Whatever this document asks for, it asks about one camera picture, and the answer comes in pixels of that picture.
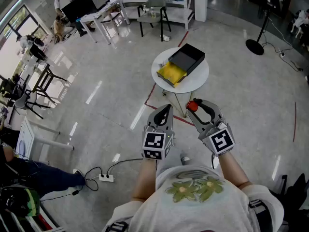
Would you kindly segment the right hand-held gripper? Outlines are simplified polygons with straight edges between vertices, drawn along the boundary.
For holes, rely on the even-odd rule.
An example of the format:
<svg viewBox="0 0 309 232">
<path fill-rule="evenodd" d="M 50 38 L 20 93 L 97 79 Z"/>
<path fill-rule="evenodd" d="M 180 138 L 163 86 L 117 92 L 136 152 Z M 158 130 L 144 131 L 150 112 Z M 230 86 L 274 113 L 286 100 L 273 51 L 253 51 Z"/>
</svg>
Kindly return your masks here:
<svg viewBox="0 0 309 232">
<path fill-rule="evenodd" d="M 198 98 L 193 98 L 193 101 L 209 116 L 207 121 L 203 121 L 197 114 L 199 109 L 187 109 L 189 118 L 200 134 L 199 140 L 216 157 L 230 151 L 235 146 L 235 140 L 219 106 Z"/>
</svg>

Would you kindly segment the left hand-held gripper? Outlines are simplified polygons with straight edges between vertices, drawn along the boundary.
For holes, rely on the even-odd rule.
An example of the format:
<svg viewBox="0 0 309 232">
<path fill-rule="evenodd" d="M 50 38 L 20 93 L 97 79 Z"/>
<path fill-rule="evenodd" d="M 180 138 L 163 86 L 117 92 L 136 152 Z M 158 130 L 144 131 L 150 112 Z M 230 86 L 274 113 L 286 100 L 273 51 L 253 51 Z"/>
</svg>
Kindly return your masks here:
<svg viewBox="0 0 309 232">
<path fill-rule="evenodd" d="M 142 133 L 141 154 L 145 159 L 164 160 L 173 146 L 173 106 L 153 111 Z"/>
</svg>

